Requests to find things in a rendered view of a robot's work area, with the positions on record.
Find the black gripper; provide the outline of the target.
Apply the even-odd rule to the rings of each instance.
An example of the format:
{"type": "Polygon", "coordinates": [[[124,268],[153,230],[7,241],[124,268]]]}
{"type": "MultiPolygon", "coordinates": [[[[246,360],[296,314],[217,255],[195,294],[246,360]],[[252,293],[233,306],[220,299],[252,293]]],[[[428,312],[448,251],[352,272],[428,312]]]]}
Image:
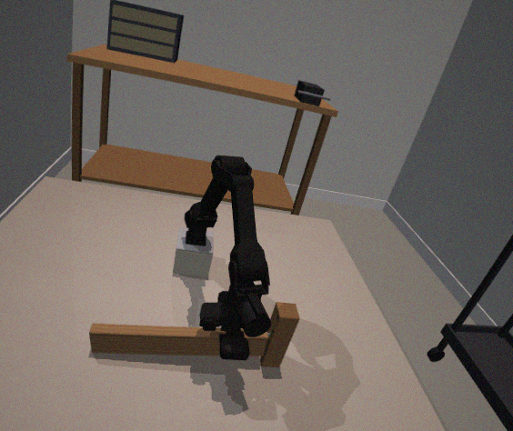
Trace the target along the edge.
{"type": "Polygon", "coordinates": [[[218,303],[225,304],[225,314],[226,312],[228,314],[226,335],[219,334],[220,357],[222,359],[247,360],[249,356],[248,341],[244,337],[244,332],[240,329],[242,326],[236,315],[236,310],[229,306],[226,301],[227,292],[221,291],[217,297],[218,303]]]}

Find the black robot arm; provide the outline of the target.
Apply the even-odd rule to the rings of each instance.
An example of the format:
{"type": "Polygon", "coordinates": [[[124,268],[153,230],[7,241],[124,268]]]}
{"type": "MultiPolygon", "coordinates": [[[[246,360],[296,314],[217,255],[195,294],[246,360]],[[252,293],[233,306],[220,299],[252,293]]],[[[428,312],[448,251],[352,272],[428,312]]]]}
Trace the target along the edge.
{"type": "MultiPolygon", "coordinates": [[[[241,156],[216,155],[211,164],[213,179],[202,200],[185,212],[186,245],[206,246],[206,229],[214,227],[216,209],[227,190],[231,192],[235,245],[230,253],[228,273],[230,286],[226,301],[236,310],[240,324],[248,337],[263,335],[271,320],[261,302],[269,294],[268,266],[264,249],[257,242],[253,201],[252,168],[241,156]],[[255,285],[254,282],[262,284],[255,285]]],[[[200,311],[200,326],[204,331],[226,332],[228,314],[225,304],[204,303],[200,311]]]]}

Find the brown wooden board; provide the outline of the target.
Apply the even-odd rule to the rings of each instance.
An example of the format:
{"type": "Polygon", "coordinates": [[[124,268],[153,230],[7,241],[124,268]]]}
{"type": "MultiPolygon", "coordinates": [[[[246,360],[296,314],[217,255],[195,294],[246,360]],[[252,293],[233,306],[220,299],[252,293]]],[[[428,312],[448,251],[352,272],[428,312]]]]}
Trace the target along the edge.
{"type": "MultiPolygon", "coordinates": [[[[98,323],[92,323],[89,332],[92,353],[167,356],[220,356],[219,334],[226,332],[221,328],[204,331],[203,327],[98,323]]],[[[264,356],[269,336],[267,331],[257,337],[244,332],[249,356],[264,356]]]]}

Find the brown wooden post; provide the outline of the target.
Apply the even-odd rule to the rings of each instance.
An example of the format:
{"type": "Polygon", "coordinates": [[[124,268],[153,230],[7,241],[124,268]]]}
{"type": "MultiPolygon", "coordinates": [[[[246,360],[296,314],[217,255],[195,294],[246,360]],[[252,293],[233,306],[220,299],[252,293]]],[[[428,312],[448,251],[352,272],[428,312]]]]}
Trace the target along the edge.
{"type": "Polygon", "coordinates": [[[260,363],[265,367],[280,367],[299,320],[297,304],[276,302],[270,320],[271,327],[267,330],[270,336],[260,363]]]}

